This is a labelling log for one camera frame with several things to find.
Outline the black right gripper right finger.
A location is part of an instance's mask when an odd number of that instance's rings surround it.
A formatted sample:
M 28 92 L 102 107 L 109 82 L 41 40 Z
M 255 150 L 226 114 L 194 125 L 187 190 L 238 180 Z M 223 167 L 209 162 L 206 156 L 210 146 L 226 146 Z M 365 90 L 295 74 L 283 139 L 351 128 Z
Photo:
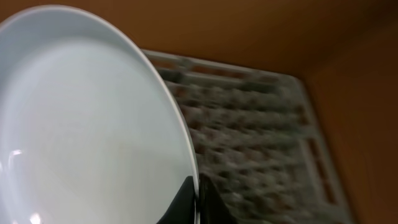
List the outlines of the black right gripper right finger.
M 201 224 L 238 224 L 231 214 L 214 183 L 205 175 L 200 174 L 198 206 Z

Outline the large light blue plate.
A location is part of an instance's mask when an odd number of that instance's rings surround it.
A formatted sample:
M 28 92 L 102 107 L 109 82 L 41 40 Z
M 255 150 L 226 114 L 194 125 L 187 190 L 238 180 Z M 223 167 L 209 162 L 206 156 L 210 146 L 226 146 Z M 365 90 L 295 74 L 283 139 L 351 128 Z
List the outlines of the large light blue plate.
M 1 222 L 157 223 L 198 167 L 177 102 L 119 29 L 68 6 L 1 23 Z

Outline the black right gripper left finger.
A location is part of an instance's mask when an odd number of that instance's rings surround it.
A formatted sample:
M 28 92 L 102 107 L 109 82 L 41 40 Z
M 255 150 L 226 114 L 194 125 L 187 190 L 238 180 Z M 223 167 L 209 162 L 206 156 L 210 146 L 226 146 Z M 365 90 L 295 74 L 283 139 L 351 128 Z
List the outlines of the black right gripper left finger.
M 194 224 L 194 222 L 195 188 L 193 177 L 188 176 L 157 224 Z

